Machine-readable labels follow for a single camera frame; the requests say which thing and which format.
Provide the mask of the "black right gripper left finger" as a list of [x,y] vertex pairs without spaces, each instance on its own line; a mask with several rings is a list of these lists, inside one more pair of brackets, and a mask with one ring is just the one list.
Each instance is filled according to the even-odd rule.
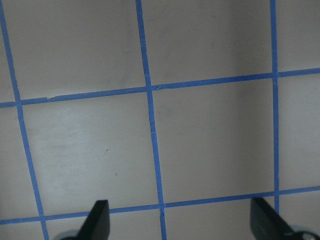
[[76,240],[107,240],[110,236],[110,211],[108,200],[97,200],[79,232]]

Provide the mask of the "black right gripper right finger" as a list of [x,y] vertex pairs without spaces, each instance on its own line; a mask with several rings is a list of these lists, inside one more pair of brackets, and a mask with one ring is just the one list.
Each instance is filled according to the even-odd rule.
[[250,200],[250,230],[256,240],[290,240],[295,232],[262,197]]

